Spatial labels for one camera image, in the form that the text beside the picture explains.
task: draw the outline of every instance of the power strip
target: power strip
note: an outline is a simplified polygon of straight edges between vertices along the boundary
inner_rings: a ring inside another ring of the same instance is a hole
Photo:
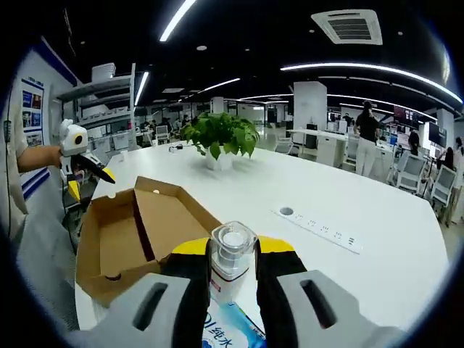
[[[281,218],[284,218],[291,223],[304,228],[305,230],[314,233],[327,241],[330,241],[331,243],[354,252],[355,254],[360,254],[361,250],[363,250],[360,242],[354,236],[351,236],[348,233],[337,231],[320,221],[305,217],[304,215],[293,211],[293,209],[290,207],[283,207],[271,211]]]

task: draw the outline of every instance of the person in white pants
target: person in white pants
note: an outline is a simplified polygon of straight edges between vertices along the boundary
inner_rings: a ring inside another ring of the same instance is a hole
[[[364,102],[364,110],[356,119],[356,130],[360,130],[360,141],[356,153],[356,173],[369,176],[376,160],[376,139],[378,138],[378,121],[372,113],[372,104]]]

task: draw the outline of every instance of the shelving unit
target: shelving unit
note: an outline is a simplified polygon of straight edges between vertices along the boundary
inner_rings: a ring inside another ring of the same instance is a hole
[[[62,118],[64,114],[64,103],[74,102],[74,123],[81,127],[90,129],[101,127],[110,123],[123,120],[130,120],[132,128],[130,130],[129,149],[136,148],[136,127],[134,118],[134,99],[135,99],[135,81],[136,64],[132,64],[130,75],[117,76],[103,81],[85,83],[83,85],[71,88],[62,94],[55,96],[55,99],[61,101]],[[94,100],[82,100],[87,96],[94,94],[108,94],[105,97]],[[96,107],[103,104],[114,102],[128,102],[128,111],[114,112],[110,115],[100,115],[98,117],[89,116],[84,120],[83,110]]]

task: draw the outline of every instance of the white flower pot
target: white flower pot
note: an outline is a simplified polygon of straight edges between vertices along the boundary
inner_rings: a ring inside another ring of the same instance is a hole
[[[232,161],[235,154],[229,152],[226,154],[224,148],[220,146],[220,155],[217,160],[210,153],[210,149],[206,149],[206,166],[211,170],[229,170],[232,168]]]

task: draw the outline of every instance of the round white table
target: round white table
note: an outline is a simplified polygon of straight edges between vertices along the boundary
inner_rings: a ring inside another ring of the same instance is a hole
[[[442,233],[429,203],[412,194],[305,159],[256,149],[233,169],[214,172],[195,147],[172,144],[114,156],[112,185],[99,181],[94,198],[133,188],[137,176],[184,187],[219,221],[238,220],[256,234],[292,244],[308,270],[320,270],[351,292],[360,313],[380,326],[407,330],[425,310],[448,269]],[[355,254],[277,216],[292,207],[361,243]],[[254,269],[234,300],[263,328]],[[75,285],[80,328],[93,328],[106,309]]]

